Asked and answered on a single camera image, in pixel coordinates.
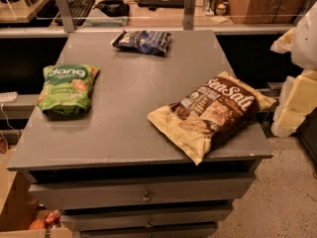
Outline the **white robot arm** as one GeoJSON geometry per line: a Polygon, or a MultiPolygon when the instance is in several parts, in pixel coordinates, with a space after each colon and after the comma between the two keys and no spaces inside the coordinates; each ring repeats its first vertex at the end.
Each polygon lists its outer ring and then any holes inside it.
{"type": "Polygon", "coordinates": [[[290,53],[291,63],[300,69],[286,78],[271,125],[274,136],[288,137],[317,108],[317,2],[270,49],[290,53]]]}

